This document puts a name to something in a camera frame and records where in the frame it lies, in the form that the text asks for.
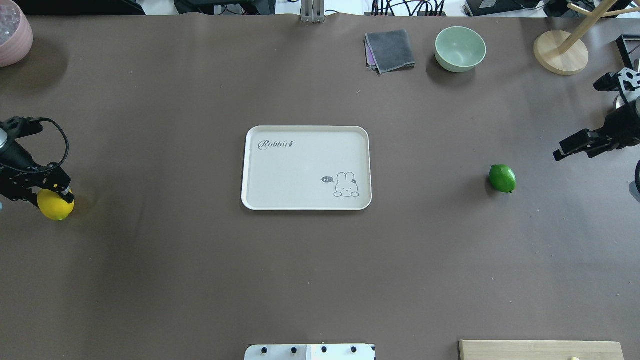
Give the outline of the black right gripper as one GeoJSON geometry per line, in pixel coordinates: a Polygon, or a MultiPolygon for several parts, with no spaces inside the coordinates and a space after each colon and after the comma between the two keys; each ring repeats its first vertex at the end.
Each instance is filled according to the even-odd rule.
{"type": "Polygon", "coordinates": [[[580,130],[563,139],[554,151],[556,162],[584,152],[588,158],[612,150],[622,150],[639,144],[639,73],[631,68],[602,75],[593,87],[599,92],[618,91],[622,105],[605,117],[604,125],[596,130],[580,130]]]}

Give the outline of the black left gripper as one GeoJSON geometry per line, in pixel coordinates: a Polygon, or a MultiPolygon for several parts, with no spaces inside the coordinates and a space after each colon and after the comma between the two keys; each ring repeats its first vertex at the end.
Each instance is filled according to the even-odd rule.
{"type": "Polygon", "coordinates": [[[71,191],[71,178],[62,165],[69,151],[69,139],[62,128],[52,119],[45,117],[11,117],[0,123],[0,192],[13,202],[37,202],[34,188],[55,192],[66,203],[71,204],[75,196],[71,191]],[[43,132],[42,123],[51,123],[64,139],[65,152],[58,162],[39,165],[32,155],[23,148],[18,139],[43,132]]]}

